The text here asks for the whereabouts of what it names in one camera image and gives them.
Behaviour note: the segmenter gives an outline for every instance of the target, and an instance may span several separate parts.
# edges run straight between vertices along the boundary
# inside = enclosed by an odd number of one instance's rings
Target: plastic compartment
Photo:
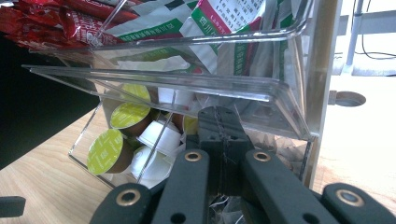
[[[135,102],[153,108],[197,117],[202,108],[220,105],[233,110],[250,129],[309,140],[290,87],[271,78],[189,75],[90,68],[25,65],[32,73],[51,78],[85,92]],[[142,85],[149,97],[128,91]]]
[[[167,4],[173,1],[159,0],[145,4],[154,2]],[[276,29],[228,35],[145,39],[102,47],[98,42],[89,48],[45,50],[38,53],[57,57],[72,67],[155,71],[164,75],[179,72],[187,75],[223,76],[223,79],[242,76],[252,81],[258,81],[254,77],[269,77],[290,86],[300,113],[304,116],[307,80],[304,75],[304,55],[307,52],[304,49],[307,49],[309,41],[306,40],[309,38],[302,38],[302,32],[309,24],[307,19],[312,2],[301,0],[298,7],[290,6],[293,9],[292,20]],[[96,38],[100,39],[108,29],[120,24],[121,9],[125,4],[127,1],[120,1]],[[211,49],[215,49],[216,55],[213,52],[206,54]]]
[[[87,172],[89,172],[87,167],[87,158],[91,144],[101,133],[111,128],[111,114],[114,109],[122,103],[123,102],[121,101],[112,99],[101,100],[100,104],[93,111],[90,120],[82,130],[76,143],[70,149],[69,158],[72,161],[75,161]],[[151,118],[153,120],[162,120],[165,124],[170,121],[169,116],[157,116],[155,113],[151,113]],[[307,146],[305,141],[297,141],[283,136],[257,132],[250,129],[245,129],[245,132],[249,135],[255,148],[269,148],[285,163],[287,167],[291,167],[290,169],[297,176],[301,177],[301,174],[304,172],[304,154]],[[154,153],[148,157],[149,161],[152,156],[154,156]],[[114,188],[124,183],[137,182],[132,173],[128,172],[129,169],[130,168],[119,174],[101,174],[95,176],[111,188]],[[139,183],[152,188],[160,182],[159,180],[150,181],[142,177]]]

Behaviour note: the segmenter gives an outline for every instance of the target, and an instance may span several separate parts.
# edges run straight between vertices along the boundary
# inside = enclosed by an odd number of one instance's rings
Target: red wrapper
[[[85,47],[86,45],[74,40],[67,40],[61,29],[52,28],[30,19],[20,19],[22,27],[18,32],[7,35],[21,47],[35,50],[65,49]]]
[[[67,39],[81,41],[86,44],[96,41],[94,36],[102,26],[101,21],[65,7],[61,7],[59,14],[62,27],[64,28],[64,35]],[[122,40],[113,35],[101,34],[99,38],[98,41],[103,45],[123,43]]]
[[[13,34],[19,31],[22,23],[23,13],[11,7],[0,7],[0,32]]]
[[[73,8],[74,10],[80,11],[84,14],[91,15],[97,17],[102,20],[106,20],[111,12],[114,10],[114,7],[98,3],[92,0],[56,0],[62,6],[68,6]],[[114,17],[113,22],[115,23],[124,23],[126,21],[131,21],[137,18],[137,15],[129,12],[121,10]]]
[[[42,23],[48,26],[61,26],[61,20],[59,18],[59,8],[61,7],[58,3],[48,1],[47,3],[30,3],[31,0],[20,0],[15,3],[15,8],[25,14],[25,16],[33,21]]]

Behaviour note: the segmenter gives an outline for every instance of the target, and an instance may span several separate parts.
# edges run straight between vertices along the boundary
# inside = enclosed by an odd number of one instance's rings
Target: wooden table
[[[358,107],[329,105],[314,190],[333,182],[362,188],[396,214],[396,78],[333,77],[331,90],[356,91]],[[1,196],[26,198],[22,217],[0,223],[87,223],[110,188],[67,157],[91,113],[0,171]]]
[[[83,116],[0,171],[0,197],[26,199],[23,216],[0,218],[0,223],[90,221],[110,188],[67,156],[90,116]]]
[[[332,77],[330,90],[357,92],[366,103],[328,105],[313,189],[348,183],[396,215],[396,77]]]

